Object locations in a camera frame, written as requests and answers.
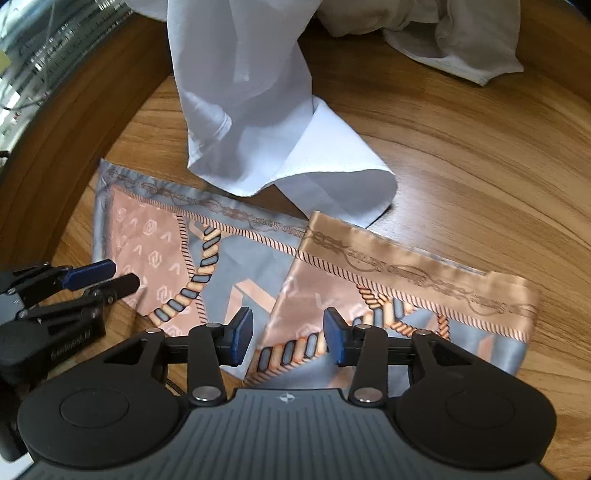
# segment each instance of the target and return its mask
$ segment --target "metal pivot screw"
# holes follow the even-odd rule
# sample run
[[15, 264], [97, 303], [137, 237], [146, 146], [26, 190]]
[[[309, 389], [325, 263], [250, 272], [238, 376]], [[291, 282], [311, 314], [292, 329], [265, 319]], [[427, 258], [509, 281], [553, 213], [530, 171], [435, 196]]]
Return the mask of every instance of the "metal pivot screw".
[[369, 330], [371, 327], [371, 325], [368, 325], [366, 323], [360, 323], [359, 325], [355, 325], [355, 327], [353, 328], [353, 335], [355, 335], [356, 338], [363, 340], [365, 338], [366, 330]]
[[193, 392], [191, 392], [191, 395], [197, 401], [211, 402], [222, 396], [222, 392], [220, 392], [219, 388], [217, 387], [204, 385], [202, 387], [195, 388]]
[[380, 401], [384, 396], [377, 388], [363, 387], [355, 390], [353, 397], [361, 403], [375, 403]]

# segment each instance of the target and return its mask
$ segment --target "gray cloth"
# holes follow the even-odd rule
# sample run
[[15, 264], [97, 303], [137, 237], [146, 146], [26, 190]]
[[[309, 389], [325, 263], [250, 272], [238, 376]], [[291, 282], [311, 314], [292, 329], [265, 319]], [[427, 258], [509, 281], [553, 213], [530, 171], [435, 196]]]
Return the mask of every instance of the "gray cloth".
[[318, 16], [335, 37], [382, 29], [406, 56], [479, 85], [523, 72], [519, 0], [323, 0]]

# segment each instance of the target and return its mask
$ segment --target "wood grain surface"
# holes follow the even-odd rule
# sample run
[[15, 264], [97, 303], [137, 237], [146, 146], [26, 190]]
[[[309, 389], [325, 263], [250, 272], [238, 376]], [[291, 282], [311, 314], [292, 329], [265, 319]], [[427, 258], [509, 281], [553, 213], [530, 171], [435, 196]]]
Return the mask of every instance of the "wood grain surface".
[[167, 38], [132, 15], [41, 107], [0, 174], [0, 266], [51, 259], [98, 160], [171, 72]]
[[[300, 44], [315, 93], [397, 175], [394, 205], [371, 230], [540, 286], [519, 377], [558, 414], [545, 466], [558, 479], [583, 480], [591, 475], [591, 27], [557, 0], [522, 5], [525, 73], [485, 88], [409, 60], [379, 34], [335, 40], [312, 24]], [[186, 170], [186, 125], [172, 77], [107, 159], [206, 187]], [[301, 215], [273, 188], [247, 201]], [[89, 186], [54, 262], [90, 260], [92, 210]], [[148, 325], [125, 306], [114, 310], [107, 338], [86, 356]], [[174, 375], [182, 381], [183, 371]]]

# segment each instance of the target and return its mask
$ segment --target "cable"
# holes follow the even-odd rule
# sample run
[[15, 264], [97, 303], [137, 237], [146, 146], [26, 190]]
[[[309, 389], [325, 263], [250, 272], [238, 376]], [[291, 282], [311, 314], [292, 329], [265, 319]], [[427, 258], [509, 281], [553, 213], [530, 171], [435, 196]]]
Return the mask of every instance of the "cable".
[[169, 378], [166, 379], [166, 384], [172, 388], [176, 393], [178, 393], [181, 397], [185, 395], [185, 392], [181, 387], [179, 387], [176, 383], [174, 383]]
[[[8, 0], [7, 11], [6, 11], [6, 15], [4, 15], [4, 20], [2, 22], [2, 29], [0, 30], [0, 33], [4, 32], [4, 28], [6, 27], [6, 23], [8, 21], [8, 16], [10, 15], [11, 8], [12, 8], [12, 0]], [[45, 52], [43, 55], [43, 85], [44, 85], [46, 91], [43, 92], [43, 94], [41, 96], [39, 96], [36, 100], [32, 100], [31, 102], [28, 102], [28, 103], [22, 103], [19, 105], [18, 104], [19, 101], [17, 100], [17, 104], [13, 107], [9, 107], [9, 106], [4, 105], [3, 103], [0, 103], [0, 109], [7, 110], [9, 112], [15, 112], [15, 111], [22, 110], [24, 108], [28, 108], [30, 106], [39, 105], [40, 102], [43, 102], [47, 99], [47, 95], [49, 93], [48, 77], [47, 77], [47, 56], [48, 56], [48, 51], [49, 51], [49, 39], [51, 37], [51, 26], [53, 25], [53, 19], [54, 19], [55, 13], [56, 13], [56, 0], [51, 0], [51, 11], [49, 14], [49, 20], [47, 22], [45, 43], [41, 46], [41, 48], [45, 48]]]

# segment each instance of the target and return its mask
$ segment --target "white fabric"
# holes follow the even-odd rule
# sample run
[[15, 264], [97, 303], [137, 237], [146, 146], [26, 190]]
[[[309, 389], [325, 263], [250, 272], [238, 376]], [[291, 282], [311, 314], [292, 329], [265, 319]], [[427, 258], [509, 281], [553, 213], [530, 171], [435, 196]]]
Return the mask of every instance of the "white fabric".
[[189, 169], [250, 196], [275, 183], [304, 213], [368, 226], [396, 179], [311, 94], [297, 39], [320, 0], [129, 0], [167, 20]]
[[523, 72], [519, 0], [323, 0], [318, 16], [335, 37], [382, 28], [406, 56], [479, 85]]

